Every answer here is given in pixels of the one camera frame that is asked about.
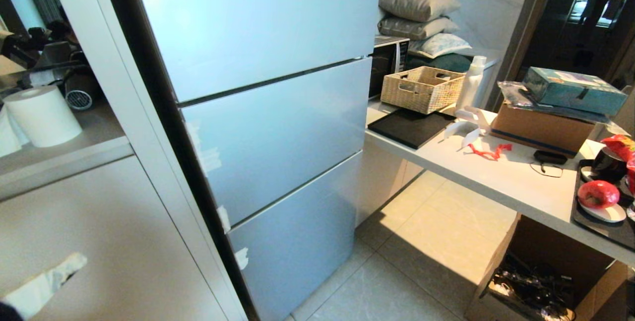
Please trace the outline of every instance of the silver refrigerator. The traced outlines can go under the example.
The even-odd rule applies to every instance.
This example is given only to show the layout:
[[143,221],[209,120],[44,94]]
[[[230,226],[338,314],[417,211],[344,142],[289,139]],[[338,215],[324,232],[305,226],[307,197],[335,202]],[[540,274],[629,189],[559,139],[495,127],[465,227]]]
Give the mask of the silver refrigerator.
[[378,0],[113,2],[245,305],[283,319],[352,251]]

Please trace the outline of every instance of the plastic bottle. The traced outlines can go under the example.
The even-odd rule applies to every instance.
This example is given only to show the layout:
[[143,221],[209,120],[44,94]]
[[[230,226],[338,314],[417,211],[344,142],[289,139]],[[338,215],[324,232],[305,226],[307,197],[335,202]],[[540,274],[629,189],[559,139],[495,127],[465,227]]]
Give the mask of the plastic bottle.
[[474,96],[478,91],[478,86],[483,79],[483,70],[485,70],[485,61],[487,58],[482,55],[474,56],[470,69],[465,73],[463,87],[456,101],[456,110],[463,109],[465,106],[473,106]]

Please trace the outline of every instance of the blue box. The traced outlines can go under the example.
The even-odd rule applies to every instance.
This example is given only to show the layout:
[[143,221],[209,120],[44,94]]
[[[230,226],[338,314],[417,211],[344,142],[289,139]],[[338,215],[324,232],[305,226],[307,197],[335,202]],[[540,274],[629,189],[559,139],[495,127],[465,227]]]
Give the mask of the blue box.
[[587,74],[531,67],[522,82],[541,104],[616,115],[626,94]]

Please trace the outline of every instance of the tile floor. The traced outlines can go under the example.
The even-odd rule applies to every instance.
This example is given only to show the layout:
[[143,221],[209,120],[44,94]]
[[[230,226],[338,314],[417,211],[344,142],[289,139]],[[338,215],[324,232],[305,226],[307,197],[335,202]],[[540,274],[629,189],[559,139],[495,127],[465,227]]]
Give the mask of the tile floor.
[[286,321],[463,321],[514,218],[424,172],[359,226],[349,260]]

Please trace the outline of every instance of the microwave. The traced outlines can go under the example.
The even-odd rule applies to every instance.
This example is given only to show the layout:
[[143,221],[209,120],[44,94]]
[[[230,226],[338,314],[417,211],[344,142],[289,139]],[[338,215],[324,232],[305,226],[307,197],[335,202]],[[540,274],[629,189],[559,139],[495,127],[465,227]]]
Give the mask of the microwave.
[[381,94],[384,75],[403,71],[406,63],[406,54],[408,53],[408,44],[410,44],[410,38],[375,36],[368,99]]

